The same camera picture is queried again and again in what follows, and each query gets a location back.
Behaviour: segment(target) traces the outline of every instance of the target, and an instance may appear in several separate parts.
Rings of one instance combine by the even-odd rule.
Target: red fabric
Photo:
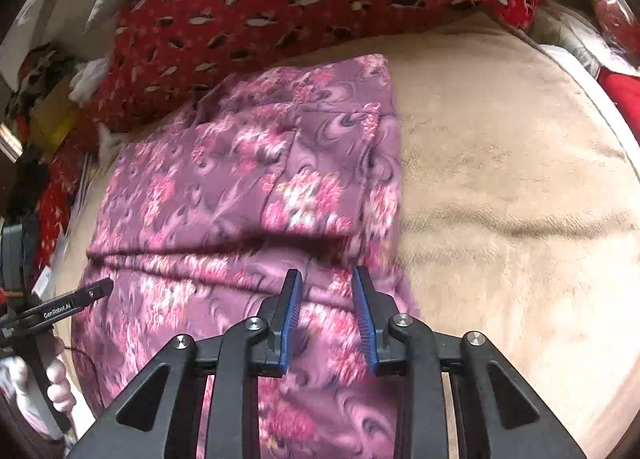
[[[640,78],[600,70],[598,82],[618,106],[626,124],[640,142]]]
[[[60,233],[69,223],[68,198],[75,188],[73,178],[77,168],[56,157],[49,165],[49,184],[40,196],[36,211],[40,222],[40,247],[36,253],[35,269],[49,265]]]
[[[110,73],[75,143],[95,143],[95,121],[122,132],[164,116],[192,89],[208,89],[230,73],[257,70],[350,38],[420,32],[438,22],[452,2],[484,1],[523,29],[536,3],[318,0],[301,6],[301,0],[132,0],[120,14]],[[356,9],[357,2],[363,9]],[[271,20],[252,25],[258,14]],[[247,52],[247,59],[238,60]]]

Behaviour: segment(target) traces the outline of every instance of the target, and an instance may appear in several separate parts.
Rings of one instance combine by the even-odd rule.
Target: black gripper frame
[[[71,428],[71,422],[66,414],[54,408],[47,395],[51,382],[47,378],[46,365],[43,363],[45,360],[48,364],[54,358],[53,324],[82,311],[96,300],[111,295],[113,280],[102,279],[42,303],[37,303],[39,299],[34,296],[24,299],[26,293],[21,290],[21,285],[19,287],[20,289],[14,285],[14,290],[11,291],[14,296],[10,296],[10,299],[17,298],[18,302],[13,305],[10,302],[7,314],[0,317],[0,355],[19,356],[25,361],[38,386],[38,391],[31,394],[39,398],[34,400],[34,403],[37,407],[47,408],[53,423],[64,434]],[[46,415],[41,413],[40,416],[49,421]]]
[[[206,378],[215,375],[206,459],[259,459],[257,377],[286,372],[282,330],[299,306],[300,274],[257,317],[221,336],[169,341],[113,401],[71,451],[70,459],[193,459]],[[399,314],[373,288],[365,267],[353,276],[359,321],[379,376],[401,376],[395,459],[446,459],[442,373],[449,373],[461,459],[585,459],[549,408],[494,345],[476,331],[434,333]]]
[[[258,376],[285,374],[302,289],[302,276],[290,269],[280,294],[263,300],[257,316],[198,342],[172,338],[68,457],[193,459],[207,376],[215,375],[205,457],[259,459]]]
[[[353,283],[363,300],[356,302],[356,311],[364,309],[358,319],[369,320],[375,333],[367,356],[374,372],[403,376],[394,459],[449,457],[442,373],[449,373],[460,459],[586,459],[482,333],[458,338],[399,314],[390,296],[376,292],[366,267],[354,270]]]

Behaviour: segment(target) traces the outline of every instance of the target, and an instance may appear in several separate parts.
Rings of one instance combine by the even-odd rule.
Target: human hand
[[[63,341],[60,340],[60,338],[55,338],[54,356],[56,358],[53,359],[46,369],[47,378],[49,378],[51,382],[51,385],[47,389],[47,396],[53,402],[56,410],[69,413],[76,404],[76,397],[71,392],[71,384],[68,379],[66,379],[65,364],[57,358],[57,356],[62,353],[64,347],[65,344]],[[27,364],[22,358],[14,357],[9,365],[9,373],[15,387],[18,409],[25,420],[40,434],[57,439],[58,436],[50,436],[50,432],[42,420],[38,407],[30,395],[31,373]]]

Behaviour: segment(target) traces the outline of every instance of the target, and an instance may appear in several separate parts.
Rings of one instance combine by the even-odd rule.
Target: plastic bag
[[[81,107],[94,95],[100,82],[109,71],[109,61],[106,58],[92,60],[86,64],[78,64],[78,73],[71,79],[69,99],[77,102]]]
[[[640,24],[618,0],[591,0],[605,41],[632,65],[640,65]]]

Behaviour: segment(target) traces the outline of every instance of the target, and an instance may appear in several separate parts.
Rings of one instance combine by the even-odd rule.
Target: folded clothing
[[[114,290],[73,321],[74,346],[102,369],[98,386],[76,362],[88,402],[113,399],[176,333],[211,337],[254,315],[296,267],[305,337],[289,375],[260,382],[262,457],[390,457],[396,388],[367,375],[349,270],[366,264],[417,314],[392,265],[399,147],[378,54],[230,77],[126,146],[83,279],[109,275]]]

